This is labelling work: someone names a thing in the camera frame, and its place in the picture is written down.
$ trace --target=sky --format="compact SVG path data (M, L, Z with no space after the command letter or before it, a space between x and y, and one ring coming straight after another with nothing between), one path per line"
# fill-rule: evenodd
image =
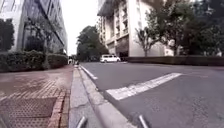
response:
M76 54L77 37L88 25L96 25L98 0L61 0L68 39L68 55Z

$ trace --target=tall building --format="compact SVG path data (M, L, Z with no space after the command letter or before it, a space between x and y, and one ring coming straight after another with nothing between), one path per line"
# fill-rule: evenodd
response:
M67 53L67 39L60 0L0 0L0 18L12 19L14 25L14 46L10 51L24 50L27 38L35 35L31 21L46 23L51 34L49 49Z
M111 54L119 56L144 56L137 43L136 29L147 26L146 12L150 13L147 0L98 0L99 33ZM172 55L161 43L156 43L149 56Z

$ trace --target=brick sidewalk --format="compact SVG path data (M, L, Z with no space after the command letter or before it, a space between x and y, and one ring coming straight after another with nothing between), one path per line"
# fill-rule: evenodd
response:
M67 127L62 105L69 102L72 74L73 66L0 74L0 127L55 128L59 121Z

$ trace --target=drain grate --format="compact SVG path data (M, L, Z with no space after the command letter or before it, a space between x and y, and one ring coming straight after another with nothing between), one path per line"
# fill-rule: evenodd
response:
M46 128L56 98L5 99L0 116L8 128Z

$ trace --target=car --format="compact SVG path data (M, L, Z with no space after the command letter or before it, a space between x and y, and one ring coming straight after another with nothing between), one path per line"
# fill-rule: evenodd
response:
M117 57L115 55L102 55L100 58L101 63L107 63L107 62L120 62L120 57Z

